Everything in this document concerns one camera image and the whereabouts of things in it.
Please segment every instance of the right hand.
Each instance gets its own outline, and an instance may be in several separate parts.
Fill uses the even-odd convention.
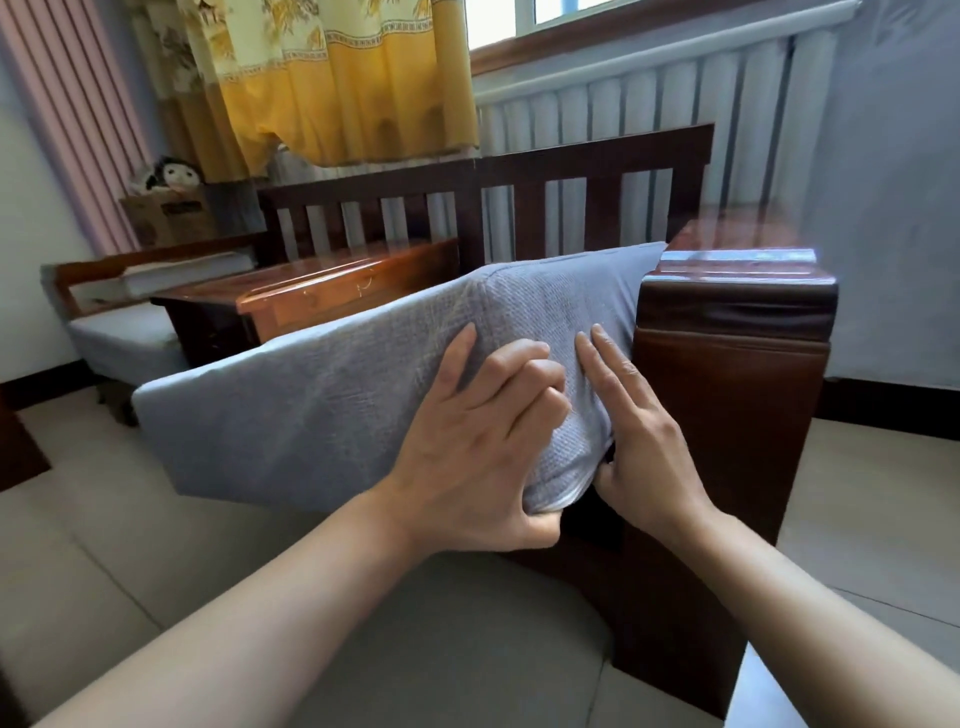
[[[677,422],[650,383],[594,325],[592,342],[577,334],[580,364],[613,424],[616,456],[597,469],[593,485],[627,522],[673,546],[716,509],[704,490]]]

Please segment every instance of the box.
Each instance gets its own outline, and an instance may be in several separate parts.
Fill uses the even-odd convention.
[[[217,237],[202,187],[189,192],[153,192],[120,201],[143,250]]]

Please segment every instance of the forearm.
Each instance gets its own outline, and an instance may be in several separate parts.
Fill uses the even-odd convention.
[[[141,649],[43,726],[281,723],[421,554],[364,494]]]
[[[714,512],[671,547],[743,627],[811,726],[956,725],[960,677]]]

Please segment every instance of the window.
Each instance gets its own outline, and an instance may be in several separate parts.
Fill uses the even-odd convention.
[[[592,9],[599,11],[636,0],[467,0],[470,49],[508,37],[525,36],[544,24],[575,20]]]

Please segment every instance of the window sill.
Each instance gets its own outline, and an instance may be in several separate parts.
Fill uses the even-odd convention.
[[[639,0],[551,24],[525,36],[507,38],[477,48],[470,52],[470,72],[478,76],[673,25],[701,15],[738,8],[755,1]]]

